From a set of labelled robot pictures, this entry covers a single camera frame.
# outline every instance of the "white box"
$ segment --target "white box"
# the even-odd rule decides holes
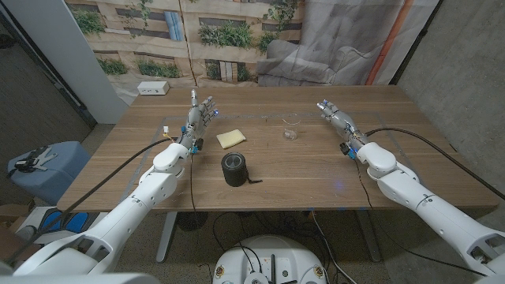
[[[141,95],[165,95],[170,88],[166,81],[141,82],[137,87]]]

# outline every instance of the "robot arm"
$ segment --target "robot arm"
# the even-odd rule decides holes
[[[192,91],[192,108],[185,131],[154,159],[139,186],[96,226],[83,233],[54,241],[24,262],[14,275],[86,275],[113,271],[126,240],[159,202],[170,197],[184,173],[184,162],[196,152],[196,142],[217,114],[209,113],[212,97],[198,105]]]
[[[479,222],[419,183],[417,175],[375,142],[368,142],[349,115],[324,100],[317,106],[346,141],[344,155],[368,164],[367,173],[390,200],[419,215],[455,249],[467,265],[485,275],[505,275],[505,233]]]

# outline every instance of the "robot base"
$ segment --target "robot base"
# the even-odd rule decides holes
[[[251,260],[252,267],[240,245],[236,244],[219,258],[212,283],[326,283],[325,272],[317,256],[296,241],[282,236],[261,235],[245,239],[241,244]]]

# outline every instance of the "wall mural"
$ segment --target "wall mural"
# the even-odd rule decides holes
[[[65,0],[130,104],[171,88],[387,84],[438,0]]]

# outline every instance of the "concrete wall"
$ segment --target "concrete wall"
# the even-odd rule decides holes
[[[398,86],[505,192],[505,3],[446,0]]]
[[[504,18],[502,0],[445,0],[398,82],[471,170],[501,192],[505,192]],[[491,213],[466,213],[486,226],[505,230],[504,202]],[[455,250],[413,212],[376,215],[408,249],[465,266]],[[403,252],[381,230],[376,232],[393,283],[476,281],[471,273]]]
[[[116,123],[128,108],[100,68],[62,0],[3,1],[98,123]]]

